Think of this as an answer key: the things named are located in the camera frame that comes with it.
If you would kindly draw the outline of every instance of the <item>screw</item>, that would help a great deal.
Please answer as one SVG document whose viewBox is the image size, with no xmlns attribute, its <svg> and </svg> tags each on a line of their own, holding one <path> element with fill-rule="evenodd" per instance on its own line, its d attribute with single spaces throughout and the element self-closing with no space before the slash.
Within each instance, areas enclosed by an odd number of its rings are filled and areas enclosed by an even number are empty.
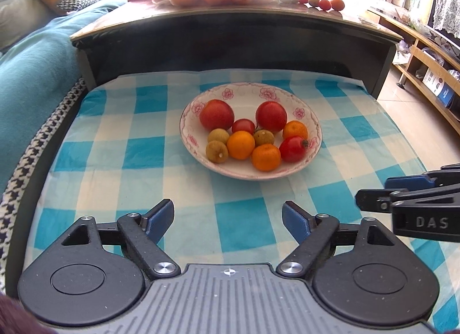
<svg viewBox="0 0 460 334">
<path fill-rule="evenodd" d="M 282 272 L 287 274 L 297 274 L 302 271 L 303 267 L 299 263 L 289 261 L 281 264 L 280 269 Z"/>
<path fill-rule="evenodd" d="M 153 270 L 160 274 L 170 274 L 176 270 L 176 265 L 169 261 L 162 261 L 161 263 L 155 264 Z"/>
</svg>

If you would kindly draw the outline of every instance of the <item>orange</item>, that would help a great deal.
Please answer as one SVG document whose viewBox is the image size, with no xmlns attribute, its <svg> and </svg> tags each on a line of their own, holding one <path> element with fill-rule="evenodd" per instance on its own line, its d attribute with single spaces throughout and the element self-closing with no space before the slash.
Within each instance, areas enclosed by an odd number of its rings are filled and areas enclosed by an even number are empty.
<svg viewBox="0 0 460 334">
<path fill-rule="evenodd" d="M 289 121 L 283 129 L 283 139 L 291 136 L 301 136 L 303 139 L 308 139 L 307 127 L 300 121 Z"/>
<path fill-rule="evenodd" d="M 263 144 L 252 151 L 254 167 L 262 172 L 269 172 L 281 164 L 281 152 L 272 144 Z"/>
<path fill-rule="evenodd" d="M 237 131 L 227 141 L 229 155 L 237 160 L 246 160 L 256 147 L 254 137 L 247 131 Z"/>
</svg>

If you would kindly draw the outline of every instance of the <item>blue and white tablecloth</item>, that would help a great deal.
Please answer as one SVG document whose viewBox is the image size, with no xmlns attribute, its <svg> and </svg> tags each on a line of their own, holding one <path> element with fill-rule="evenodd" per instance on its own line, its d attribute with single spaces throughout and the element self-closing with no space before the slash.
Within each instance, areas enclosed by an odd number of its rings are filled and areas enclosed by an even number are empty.
<svg viewBox="0 0 460 334">
<path fill-rule="evenodd" d="M 238 181 L 209 171 L 187 152 L 179 136 L 185 106 L 202 91 L 235 82 L 281 87 L 312 108 L 323 143 L 307 168 L 270 182 Z M 84 99 L 48 174 L 25 267 L 79 217 L 113 222 L 129 212 L 146 212 L 163 198 L 173 200 L 175 219 L 160 246 L 181 267 L 192 262 L 277 265 L 297 246 L 281 221 L 286 200 L 311 214 L 358 223 L 358 189 L 380 188 L 387 177 L 424 171 L 401 132 L 361 86 L 301 71 L 213 70 L 130 75 L 96 88 Z M 384 220 L 389 226 L 388 217 Z M 455 328 L 460 250 L 449 243 L 405 242 L 440 280 L 432 323 L 440 331 Z"/>
</svg>

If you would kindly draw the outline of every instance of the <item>plate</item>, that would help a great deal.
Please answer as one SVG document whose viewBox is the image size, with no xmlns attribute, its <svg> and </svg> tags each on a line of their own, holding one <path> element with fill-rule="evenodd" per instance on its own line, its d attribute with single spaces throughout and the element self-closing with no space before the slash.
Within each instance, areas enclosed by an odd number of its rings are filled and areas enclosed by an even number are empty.
<svg viewBox="0 0 460 334">
<path fill-rule="evenodd" d="M 209 133 L 201 125 L 199 115 L 211 99 L 223 100 L 229 104 L 235 113 L 235 121 L 250 119 L 254 124 L 256 124 L 256 110 L 263 102 L 268 100 L 279 102 L 286 109 L 288 122 L 297 120 L 307 127 L 309 146 L 306 157 L 298 163 L 282 162 L 278 168 L 271 172 L 258 171 L 252 166 L 250 159 L 241 161 L 229 157 L 222 164 L 209 161 L 206 157 Z M 275 135 L 275 146 L 277 147 L 282 142 L 281 134 L 280 132 Z M 185 107 L 180 118 L 180 135 L 183 144 L 192 156 L 210 170 L 241 180 L 267 181 L 285 177 L 305 168 L 318 153 L 323 134 L 318 117 L 308 105 L 294 94 L 279 87 L 244 82 L 213 87 L 194 98 Z"/>
</svg>

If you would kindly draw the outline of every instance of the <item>box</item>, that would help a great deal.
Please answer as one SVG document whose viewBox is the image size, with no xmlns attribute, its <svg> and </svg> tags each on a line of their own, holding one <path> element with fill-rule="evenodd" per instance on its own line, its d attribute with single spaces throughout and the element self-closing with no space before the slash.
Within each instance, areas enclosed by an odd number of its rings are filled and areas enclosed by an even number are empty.
<svg viewBox="0 0 460 334">
<path fill-rule="evenodd" d="M 422 82 L 438 97 L 445 107 L 450 107 L 455 92 L 441 77 L 436 76 L 428 68 Z"/>
</svg>

